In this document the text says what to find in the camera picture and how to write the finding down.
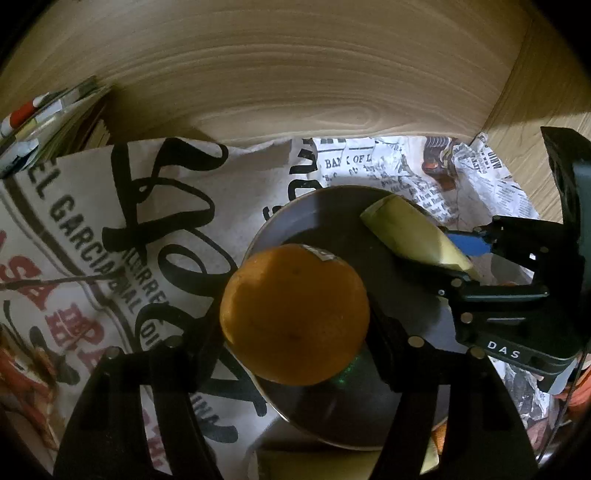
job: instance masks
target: black cable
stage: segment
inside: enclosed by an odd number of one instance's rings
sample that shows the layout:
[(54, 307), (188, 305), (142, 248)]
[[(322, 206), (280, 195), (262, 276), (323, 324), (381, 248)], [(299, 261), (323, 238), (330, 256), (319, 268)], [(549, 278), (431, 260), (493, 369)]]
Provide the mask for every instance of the black cable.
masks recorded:
[(562, 422), (562, 418), (564, 417), (564, 414), (566, 413), (566, 409), (569, 406), (570, 399), (573, 396), (573, 393), (577, 387), (577, 382), (579, 381), (579, 377), (581, 376), (581, 372), (583, 371), (583, 364), (585, 363), (585, 359), (587, 358), (587, 354), (589, 353), (590, 346), (591, 346), (591, 342), (587, 343), (587, 345), (585, 346), (585, 348), (583, 350), (583, 353), (581, 354), (581, 358), (580, 358), (579, 363), (577, 365), (577, 369), (575, 370), (574, 379), (573, 379), (573, 382), (570, 386), (569, 393), (566, 395), (566, 400), (564, 401), (564, 405), (562, 405), (560, 407), (560, 410), (558, 411), (558, 416), (556, 417), (556, 422), (554, 423), (554, 427), (552, 428), (552, 431), (550, 432), (549, 437), (546, 439), (546, 441), (544, 442), (544, 446), (540, 450), (540, 454), (538, 455), (538, 458), (537, 458), (538, 463), (540, 463), (542, 461), (542, 458), (544, 457), (546, 450), (550, 446), (550, 443), (552, 443), (552, 440), (554, 440), (554, 437), (556, 436), (556, 433), (558, 432), (558, 429), (560, 428), (560, 423)]

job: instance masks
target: wood grain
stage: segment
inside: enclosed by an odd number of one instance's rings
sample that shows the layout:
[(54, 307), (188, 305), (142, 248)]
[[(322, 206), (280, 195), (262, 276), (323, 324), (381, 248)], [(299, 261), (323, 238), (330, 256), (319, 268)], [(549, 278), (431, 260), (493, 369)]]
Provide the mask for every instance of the wood grain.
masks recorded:
[(115, 141), (472, 138), (522, 44), (514, 0), (57, 0), (0, 76), (0, 112), (97, 74)]
[(486, 122), (489, 145), (545, 220), (562, 220), (540, 126), (570, 127), (591, 138), (591, 80), (568, 45), (532, 15), (505, 90)]

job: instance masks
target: orange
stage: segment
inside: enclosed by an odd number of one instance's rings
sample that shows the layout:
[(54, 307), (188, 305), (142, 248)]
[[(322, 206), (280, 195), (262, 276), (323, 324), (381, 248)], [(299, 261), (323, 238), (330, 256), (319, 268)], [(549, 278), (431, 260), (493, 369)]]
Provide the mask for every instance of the orange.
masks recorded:
[(255, 375), (312, 385), (346, 368), (369, 325), (363, 281), (328, 252), (288, 244), (253, 255), (220, 307), (228, 345)]

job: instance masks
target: gray plate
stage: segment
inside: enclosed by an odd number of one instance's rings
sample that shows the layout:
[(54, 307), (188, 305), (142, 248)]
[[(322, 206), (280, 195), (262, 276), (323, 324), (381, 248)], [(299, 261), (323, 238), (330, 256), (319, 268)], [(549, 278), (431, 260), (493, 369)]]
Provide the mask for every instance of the gray plate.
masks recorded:
[[(397, 271), (392, 252), (359, 219), (385, 190), (340, 186), (316, 190), (284, 206), (261, 228), (246, 256), (286, 243), (324, 248), (347, 261), (361, 276), (384, 313), (411, 335), (435, 347), (464, 353), (455, 341), (451, 313)], [(258, 378), (265, 398), (290, 423), (318, 439), (349, 449), (380, 449), (400, 395), (380, 380), (364, 348), (339, 375), (311, 387), (288, 387)], [(440, 387), (434, 425), (447, 416), (449, 386)]]

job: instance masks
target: yellow-green object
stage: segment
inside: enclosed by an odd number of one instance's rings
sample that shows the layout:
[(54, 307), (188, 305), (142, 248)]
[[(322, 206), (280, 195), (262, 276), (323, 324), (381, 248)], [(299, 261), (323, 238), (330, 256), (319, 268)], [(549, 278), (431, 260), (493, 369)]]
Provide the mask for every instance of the yellow-green object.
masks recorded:
[[(380, 452), (277, 452), (259, 450), (259, 480), (367, 480)], [(429, 439), (421, 473), (439, 464), (437, 448)]]
[(375, 202), (361, 214), (361, 220), (399, 257), (478, 278), (470, 259), (403, 197), (389, 195)]

